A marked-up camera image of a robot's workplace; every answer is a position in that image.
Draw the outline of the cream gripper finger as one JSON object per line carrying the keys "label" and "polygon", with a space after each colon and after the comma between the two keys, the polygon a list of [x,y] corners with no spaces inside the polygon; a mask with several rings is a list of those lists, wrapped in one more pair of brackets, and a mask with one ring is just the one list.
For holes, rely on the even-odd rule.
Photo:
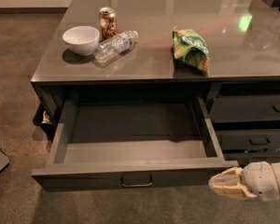
{"label": "cream gripper finger", "polygon": [[240,201],[255,199],[257,197],[256,194],[250,192],[245,185],[240,183],[232,186],[210,185],[210,189],[218,195]]}
{"label": "cream gripper finger", "polygon": [[210,185],[236,185],[241,181],[242,168],[232,167],[210,178]]}

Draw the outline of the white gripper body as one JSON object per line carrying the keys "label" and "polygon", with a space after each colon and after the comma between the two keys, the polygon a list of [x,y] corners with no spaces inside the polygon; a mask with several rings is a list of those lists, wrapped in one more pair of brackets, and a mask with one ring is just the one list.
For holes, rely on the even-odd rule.
{"label": "white gripper body", "polygon": [[242,171],[243,184],[263,202],[280,198],[278,183],[272,166],[266,162],[251,162]]}

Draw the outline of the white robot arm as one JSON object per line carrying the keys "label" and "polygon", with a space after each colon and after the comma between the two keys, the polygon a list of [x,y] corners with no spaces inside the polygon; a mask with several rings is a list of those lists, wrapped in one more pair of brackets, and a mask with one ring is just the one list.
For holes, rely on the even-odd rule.
{"label": "white robot arm", "polygon": [[280,162],[251,162],[244,168],[232,167],[212,176],[209,188],[216,194],[235,200],[280,199]]}

